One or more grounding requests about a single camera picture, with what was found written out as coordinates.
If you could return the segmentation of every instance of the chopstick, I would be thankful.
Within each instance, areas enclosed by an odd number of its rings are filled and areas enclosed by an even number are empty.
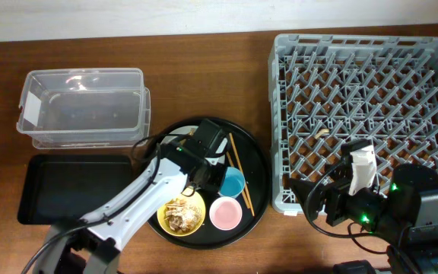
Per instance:
[[[241,173],[244,176],[243,167],[241,167],[240,156],[238,156],[237,150],[236,150],[236,145],[234,144],[233,133],[229,132],[229,138],[231,139],[231,145],[233,145],[233,151],[234,151],[234,156],[236,156],[237,166],[240,168],[240,171],[241,171]],[[249,196],[249,190],[248,190],[248,183],[247,182],[244,182],[244,190],[246,191],[246,197],[248,198],[248,203],[251,206],[249,209],[251,209],[251,214],[254,217],[255,216],[255,209],[252,207],[252,202],[251,202],[251,197]]]
[[[231,155],[229,154],[229,152],[226,152],[226,156],[227,156],[227,160],[229,161],[229,165],[231,167],[234,167],[233,159],[231,159]],[[244,203],[246,204],[246,207],[249,209],[249,200],[248,197],[246,197],[246,194],[244,193],[244,189],[243,191],[241,191],[241,194],[243,194]]]

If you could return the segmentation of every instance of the pink cup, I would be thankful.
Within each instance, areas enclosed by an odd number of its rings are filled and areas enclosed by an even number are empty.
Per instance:
[[[209,210],[212,224],[223,231],[235,228],[243,217],[241,205],[231,197],[216,199]]]

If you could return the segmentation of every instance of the brown tabletop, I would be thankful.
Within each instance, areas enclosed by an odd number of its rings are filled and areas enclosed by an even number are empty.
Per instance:
[[[49,228],[20,225],[16,219],[27,162],[41,153],[33,148],[29,136],[15,128],[21,88],[29,71],[140,68],[151,91],[152,132],[191,116],[218,116],[249,130],[267,151],[271,145],[267,60],[279,33],[438,37],[438,24],[0,43],[0,273],[21,271]],[[324,218],[318,223],[337,233],[346,232],[346,224],[329,228]],[[360,242],[374,250],[386,248],[376,239]],[[124,249],[119,270],[310,272],[360,259],[369,260],[375,267],[388,266],[386,256],[362,251],[350,240],[326,237],[314,231],[303,216],[286,217],[269,206],[255,229],[218,250],[172,245],[144,225]]]

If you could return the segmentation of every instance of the black plate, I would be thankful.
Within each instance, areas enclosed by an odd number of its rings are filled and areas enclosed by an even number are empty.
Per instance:
[[[248,234],[262,218],[271,197],[271,168],[255,138],[242,127],[225,119],[211,117],[192,118],[178,122],[168,129],[165,129],[162,133],[169,133],[183,126],[198,126],[203,119],[210,119],[228,132],[233,133],[238,155],[243,166],[243,172],[246,181],[249,183],[249,194],[255,209],[255,217],[252,216],[251,211],[245,206],[243,197],[239,195],[236,200],[243,207],[243,218],[240,224],[230,231],[221,231],[213,226],[208,211],[206,212],[207,215],[204,224],[196,232],[185,237],[174,237],[165,232],[160,227],[156,214],[148,220],[148,223],[159,235],[173,244],[194,249],[214,249],[239,240]],[[146,155],[149,155],[154,150],[155,144],[161,142],[162,139],[163,138],[154,139],[148,146]],[[219,197],[217,194],[205,193],[201,190],[198,192],[204,199],[207,210],[209,210],[213,201]]]
[[[122,155],[36,155],[28,164],[18,210],[22,225],[80,218],[111,200],[132,181]]]

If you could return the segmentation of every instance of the dish rack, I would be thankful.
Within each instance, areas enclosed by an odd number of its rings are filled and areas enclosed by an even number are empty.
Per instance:
[[[438,172],[438,37],[280,34],[268,73],[277,211],[301,213],[288,178],[315,181],[355,139],[373,143],[382,193],[400,164]]]

